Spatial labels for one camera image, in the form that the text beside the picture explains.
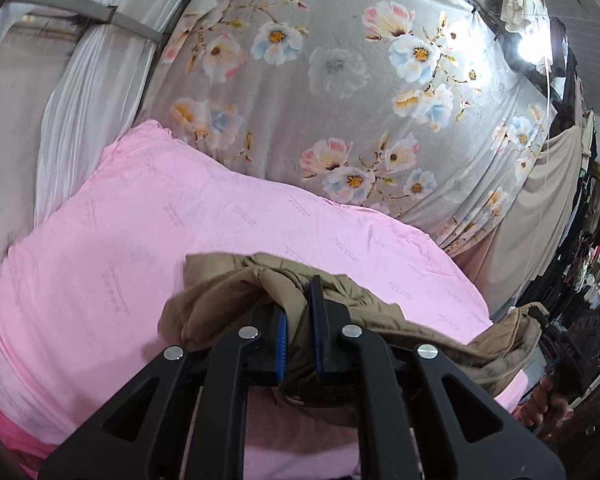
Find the pink bed sheet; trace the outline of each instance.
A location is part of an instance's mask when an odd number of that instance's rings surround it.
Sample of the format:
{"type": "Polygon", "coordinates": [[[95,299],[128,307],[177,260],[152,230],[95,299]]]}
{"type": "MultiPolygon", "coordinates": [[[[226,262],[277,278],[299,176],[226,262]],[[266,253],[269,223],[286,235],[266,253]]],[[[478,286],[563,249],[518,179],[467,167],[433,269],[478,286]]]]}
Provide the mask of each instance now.
{"type": "MultiPolygon", "coordinates": [[[[0,266],[0,412],[37,439],[27,449],[60,444],[163,348],[156,325],[184,256],[211,251],[348,274],[461,342],[490,325],[475,287],[418,229],[232,173],[147,121],[0,266]]],[[[521,372],[498,401],[511,410],[525,389],[521,372]]],[[[355,430],[250,392],[245,478],[339,478],[357,464],[355,430]]]]}

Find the bed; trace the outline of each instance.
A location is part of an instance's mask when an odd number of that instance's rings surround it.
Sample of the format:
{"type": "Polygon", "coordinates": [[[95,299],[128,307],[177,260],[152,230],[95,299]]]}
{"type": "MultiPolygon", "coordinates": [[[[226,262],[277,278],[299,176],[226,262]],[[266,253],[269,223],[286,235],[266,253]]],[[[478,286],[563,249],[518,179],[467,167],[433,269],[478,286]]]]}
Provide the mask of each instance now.
{"type": "MultiPolygon", "coordinates": [[[[0,265],[0,439],[48,455],[165,346],[156,325],[182,288],[184,256],[211,251],[348,274],[459,342],[491,324],[475,287],[418,229],[233,173],[147,121],[0,265]]],[[[520,372],[498,401],[512,410],[525,389],[520,372]]],[[[250,392],[246,443],[247,479],[339,478],[358,464],[355,430],[279,408],[267,390],[250,392]]]]}

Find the silver screw head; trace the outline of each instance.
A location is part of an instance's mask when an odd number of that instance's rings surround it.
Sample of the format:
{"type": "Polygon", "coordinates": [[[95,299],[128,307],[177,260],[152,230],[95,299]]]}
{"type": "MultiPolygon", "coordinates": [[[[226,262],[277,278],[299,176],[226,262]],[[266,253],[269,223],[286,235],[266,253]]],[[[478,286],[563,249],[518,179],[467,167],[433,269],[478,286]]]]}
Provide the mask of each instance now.
{"type": "Polygon", "coordinates": [[[164,349],[162,355],[167,361],[177,361],[184,355],[184,350],[179,346],[170,346],[164,349]]]}
{"type": "Polygon", "coordinates": [[[418,355],[423,359],[433,359],[438,355],[438,349],[433,345],[418,346],[418,355]]]}
{"type": "Polygon", "coordinates": [[[362,329],[358,325],[345,325],[342,327],[342,335],[347,337],[360,337],[362,329]]]}
{"type": "Polygon", "coordinates": [[[260,332],[258,332],[258,329],[251,325],[243,326],[240,330],[238,330],[238,335],[242,339],[256,339],[259,333],[260,332]]]}

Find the brown jacket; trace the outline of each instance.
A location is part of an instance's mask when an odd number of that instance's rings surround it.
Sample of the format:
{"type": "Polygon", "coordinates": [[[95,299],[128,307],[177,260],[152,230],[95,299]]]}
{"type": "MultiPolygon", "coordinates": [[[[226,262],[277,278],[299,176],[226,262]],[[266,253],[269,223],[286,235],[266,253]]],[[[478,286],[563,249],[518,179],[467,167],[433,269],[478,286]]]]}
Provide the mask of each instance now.
{"type": "Polygon", "coordinates": [[[526,314],[527,305],[463,345],[406,321],[397,304],[381,301],[348,276],[334,276],[265,253],[187,255],[185,288],[165,304],[158,330],[172,344],[189,350],[206,348],[247,324],[254,307],[273,300],[286,311],[290,342],[285,380],[276,397],[293,406],[320,408],[310,411],[323,420],[353,425],[351,390],[324,388],[315,377],[305,293],[316,274],[325,298],[347,306],[353,323],[404,348],[420,343],[437,346],[492,396],[504,390],[525,365],[540,337],[539,323],[526,314]]]}

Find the floral fabric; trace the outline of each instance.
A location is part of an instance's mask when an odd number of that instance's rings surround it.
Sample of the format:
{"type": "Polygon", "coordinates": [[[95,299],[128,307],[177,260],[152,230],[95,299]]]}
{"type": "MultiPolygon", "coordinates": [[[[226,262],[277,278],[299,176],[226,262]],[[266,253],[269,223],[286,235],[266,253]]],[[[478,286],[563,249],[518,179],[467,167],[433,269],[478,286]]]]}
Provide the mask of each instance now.
{"type": "Polygon", "coordinates": [[[502,221],[553,113],[462,0],[224,0],[149,115],[231,170],[376,209],[455,255],[502,221]]]}

